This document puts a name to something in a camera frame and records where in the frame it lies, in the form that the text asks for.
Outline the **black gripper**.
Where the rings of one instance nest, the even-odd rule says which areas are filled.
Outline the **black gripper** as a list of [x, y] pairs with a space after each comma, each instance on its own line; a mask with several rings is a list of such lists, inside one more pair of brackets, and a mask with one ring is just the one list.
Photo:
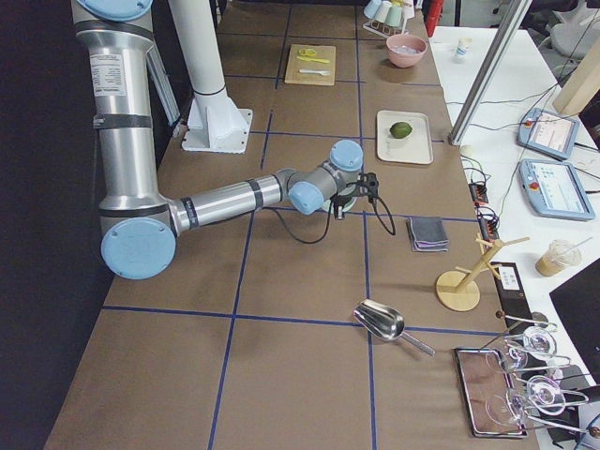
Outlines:
[[349, 208], [350, 197], [349, 196], [333, 196], [331, 198], [332, 210], [335, 212], [335, 220], [344, 220], [345, 212]]

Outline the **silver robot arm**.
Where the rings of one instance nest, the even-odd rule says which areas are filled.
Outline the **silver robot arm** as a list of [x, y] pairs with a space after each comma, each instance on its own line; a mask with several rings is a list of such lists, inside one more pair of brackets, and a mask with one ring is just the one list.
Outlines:
[[[106, 196], [98, 207], [101, 256], [122, 278], [151, 278], [168, 267], [177, 237], [186, 231], [290, 202], [309, 215], [350, 191], [359, 180], [363, 151], [356, 142], [333, 145], [310, 172], [278, 172], [178, 200], [158, 190], [148, 87], [169, 93], [153, 34], [148, 1], [75, 1], [77, 38], [89, 52], [96, 114], [93, 120], [105, 173]], [[252, 119], [229, 97], [210, 5], [173, 1], [173, 23], [194, 91], [188, 121], [192, 150], [242, 153]]]

